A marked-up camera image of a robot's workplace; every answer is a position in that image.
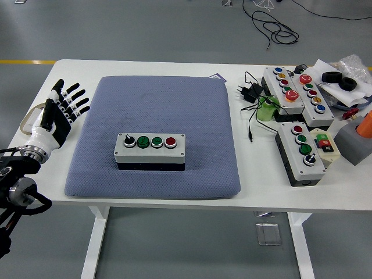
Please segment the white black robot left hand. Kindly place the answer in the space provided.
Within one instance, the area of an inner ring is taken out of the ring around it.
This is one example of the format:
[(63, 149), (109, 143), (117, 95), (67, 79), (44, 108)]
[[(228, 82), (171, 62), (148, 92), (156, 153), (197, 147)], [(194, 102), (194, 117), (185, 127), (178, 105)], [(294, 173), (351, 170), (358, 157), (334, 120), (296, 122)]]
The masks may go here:
[(44, 152), (60, 148), (71, 131), (72, 124), (90, 109), (89, 99), (79, 83), (63, 90), (64, 80), (60, 79), (52, 87), (44, 108), (31, 128), (27, 145), (36, 146)]

